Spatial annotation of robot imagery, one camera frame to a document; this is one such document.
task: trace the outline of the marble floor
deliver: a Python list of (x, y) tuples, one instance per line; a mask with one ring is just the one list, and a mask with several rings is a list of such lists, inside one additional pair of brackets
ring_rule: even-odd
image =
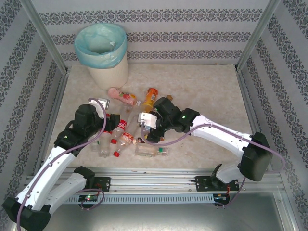
[[(128, 65), (129, 77), (122, 87), (143, 100), (149, 87), (158, 89), (158, 97), (172, 94), (173, 103), (181, 110), (191, 108), (209, 119), (231, 129), (251, 133), (233, 65)], [(59, 132), (74, 119), (75, 110), (87, 103), (89, 97), (108, 98), (106, 91), (98, 88), (86, 67), (74, 65), (70, 72), (62, 104), (49, 144), (50, 153)], [(110, 100), (108, 113), (118, 113), (121, 102)], [(183, 133), (166, 132), (172, 141)], [(70, 167), (119, 167), (119, 168), (214, 168), (220, 163), (235, 160), (236, 156), (224, 148), (189, 136), (169, 146), (168, 156), (154, 158), (137, 156), (131, 145), (119, 158), (98, 157), (90, 147), (84, 148)]]

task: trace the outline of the white trash bin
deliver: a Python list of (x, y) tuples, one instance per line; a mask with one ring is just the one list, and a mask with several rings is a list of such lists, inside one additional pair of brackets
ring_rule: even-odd
[(101, 89), (120, 88), (127, 82), (127, 36), (122, 27), (93, 24), (78, 33), (74, 46), (80, 63)]

